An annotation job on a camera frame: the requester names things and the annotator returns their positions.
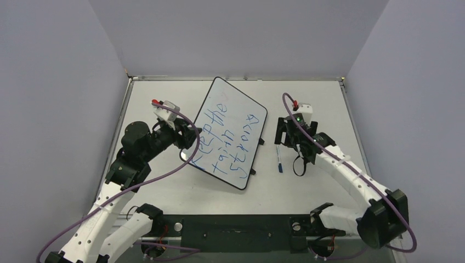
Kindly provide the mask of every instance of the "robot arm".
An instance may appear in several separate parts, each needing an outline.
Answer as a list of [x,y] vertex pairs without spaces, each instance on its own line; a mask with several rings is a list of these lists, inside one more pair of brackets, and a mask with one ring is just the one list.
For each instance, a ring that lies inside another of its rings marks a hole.
[[144,122],[133,122],[126,127],[121,140],[123,147],[110,166],[105,183],[90,211],[97,208],[101,210],[79,227],[59,253],[50,253],[45,260],[46,263],[114,262],[134,240],[148,233],[152,225],[158,221],[160,210],[155,207],[147,208],[144,205],[145,210],[139,208],[131,222],[126,223],[125,227],[107,238],[111,226],[138,188],[116,198],[105,207],[101,205],[121,191],[144,182],[151,171],[149,161],[167,147],[174,144],[179,149],[189,148],[194,143],[195,131],[188,127],[187,122],[176,118],[174,113],[157,107],[159,104],[179,111],[179,107],[169,101],[163,103],[154,100],[152,105],[158,123],[155,124],[152,132]]
[[[357,210],[340,208],[326,203],[310,213],[311,227],[316,232],[328,229],[343,230],[346,233],[359,235],[372,248],[381,248],[395,237],[406,231],[406,227],[395,216],[392,209],[371,187],[359,178],[364,176],[373,183],[396,206],[401,215],[409,221],[407,197],[400,190],[394,192],[369,178],[345,155],[325,133],[316,133],[317,123],[311,122],[313,109],[309,104],[294,105],[293,116],[299,125],[314,139],[341,161],[335,160],[326,152],[309,141],[297,128],[290,116],[279,118],[276,130],[275,144],[283,144],[293,148],[304,165],[312,163],[330,174],[358,204]],[[347,162],[359,172],[355,174],[342,162]]]

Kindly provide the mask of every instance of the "table surface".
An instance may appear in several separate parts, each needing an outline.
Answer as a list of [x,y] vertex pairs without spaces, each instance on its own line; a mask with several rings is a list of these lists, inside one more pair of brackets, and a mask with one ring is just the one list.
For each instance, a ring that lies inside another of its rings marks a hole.
[[[141,187],[123,209],[126,214],[133,205],[144,203],[159,207],[165,214],[306,214],[326,202],[340,207],[357,208],[355,201],[333,178],[318,167],[308,164],[303,177],[292,171],[297,156],[293,149],[280,146],[283,173],[277,168],[274,137],[278,117],[286,110],[281,95],[288,92],[299,102],[311,103],[313,121],[318,132],[325,132],[365,171],[361,151],[337,81],[230,81],[268,110],[263,130],[263,146],[259,146],[247,188],[238,190],[188,165],[181,171]],[[208,92],[211,81],[135,81],[122,122],[118,143],[121,148],[124,128],[134,121],[156,122],[151,100],[169,100],[181,113],[195,119]],[[181,165],[179,150],[171,146],[150,162],[152,172],[147,180],[167,173]]]

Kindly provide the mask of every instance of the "marker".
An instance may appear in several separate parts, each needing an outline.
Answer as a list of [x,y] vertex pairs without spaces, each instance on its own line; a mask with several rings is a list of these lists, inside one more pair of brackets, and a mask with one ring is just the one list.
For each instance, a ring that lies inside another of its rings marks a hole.
[[276,145],[277,152],[277,169],[282,173],[281,155],[279,154],[279,145]]

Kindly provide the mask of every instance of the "gray wall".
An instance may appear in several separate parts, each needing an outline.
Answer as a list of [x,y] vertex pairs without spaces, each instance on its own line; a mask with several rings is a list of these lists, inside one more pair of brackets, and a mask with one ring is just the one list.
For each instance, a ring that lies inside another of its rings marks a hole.
[[387,0],[90,0],[130,75],[345,76]]
[[0,81],[0,261],[34,262],[90,208],[127,77],[86,0],[11,0]]
[[373,177],[409,198],[410,262],[464,262],[465,2],[390,0],[347,76]]

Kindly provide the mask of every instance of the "orange wire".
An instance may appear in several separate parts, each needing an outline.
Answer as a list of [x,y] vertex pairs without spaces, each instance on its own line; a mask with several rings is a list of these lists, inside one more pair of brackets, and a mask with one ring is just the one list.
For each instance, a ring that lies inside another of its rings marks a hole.
[[165,225],[165,231],[164,231],[164,233],[161,235],[160,240],[158,241],[160,244],[162,244],[162,243],[161,243],[161,240],[163,239],[163,237],[165,237],[165,235],[166,235],[167,233],[168,233],[168,225]]

